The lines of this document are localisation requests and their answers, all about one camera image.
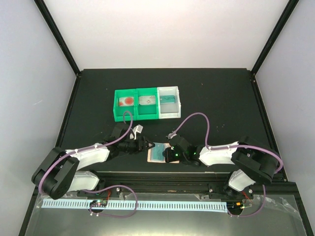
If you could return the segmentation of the beige card holder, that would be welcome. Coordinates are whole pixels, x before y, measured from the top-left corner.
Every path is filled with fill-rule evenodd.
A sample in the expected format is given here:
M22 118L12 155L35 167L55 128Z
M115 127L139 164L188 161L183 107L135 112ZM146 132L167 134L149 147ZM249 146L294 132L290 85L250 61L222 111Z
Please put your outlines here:
M163 152L170 148L169 143L155 143L155 146L148 150L147 162L149 163L166 163Z

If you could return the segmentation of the green bin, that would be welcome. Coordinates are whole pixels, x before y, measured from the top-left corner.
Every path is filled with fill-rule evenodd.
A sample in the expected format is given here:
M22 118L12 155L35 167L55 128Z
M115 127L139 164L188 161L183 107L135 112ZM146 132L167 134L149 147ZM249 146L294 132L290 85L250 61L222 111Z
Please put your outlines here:
M136 101L137 120L158 119L158 93L156 87L137 88Z
M129 111L136 120L136 89L118 89L114 92L113 115L115 122L123 121L124 112Z

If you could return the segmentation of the white bin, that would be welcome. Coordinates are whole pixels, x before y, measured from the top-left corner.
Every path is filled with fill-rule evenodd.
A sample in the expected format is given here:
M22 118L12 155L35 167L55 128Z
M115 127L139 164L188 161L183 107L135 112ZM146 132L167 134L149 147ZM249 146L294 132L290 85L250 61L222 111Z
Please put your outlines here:
M159 119L180 118L181 101L178 86L157 87Z

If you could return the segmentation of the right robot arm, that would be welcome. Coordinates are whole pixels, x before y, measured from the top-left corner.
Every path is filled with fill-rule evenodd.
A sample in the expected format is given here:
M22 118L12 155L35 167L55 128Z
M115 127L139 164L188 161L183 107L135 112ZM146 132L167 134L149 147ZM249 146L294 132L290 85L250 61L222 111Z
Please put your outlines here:
M211 167L233 165L225 183L219 187L218 195L236 198L253 184L270 184L274 174L283 168L283 161L277 153L258 145L255 139L243 137L241 140L219 146L194 146L180 135L169 139L169 147L162 151L166 163L179 162L185 165Z

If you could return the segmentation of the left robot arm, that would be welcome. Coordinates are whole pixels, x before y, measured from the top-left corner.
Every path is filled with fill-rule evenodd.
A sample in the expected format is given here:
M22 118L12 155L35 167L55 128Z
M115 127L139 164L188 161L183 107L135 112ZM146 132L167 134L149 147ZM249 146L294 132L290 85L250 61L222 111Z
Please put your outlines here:
M143 127L134 128L126 123L117 123L112 134L94 145L64 150L53 148L31 177L41 194L57 200L68 192L86 190L101 196L106 189L94 171L83 168L103 163L117 157L121 152L137 154L155 147L147 137L141 135Z

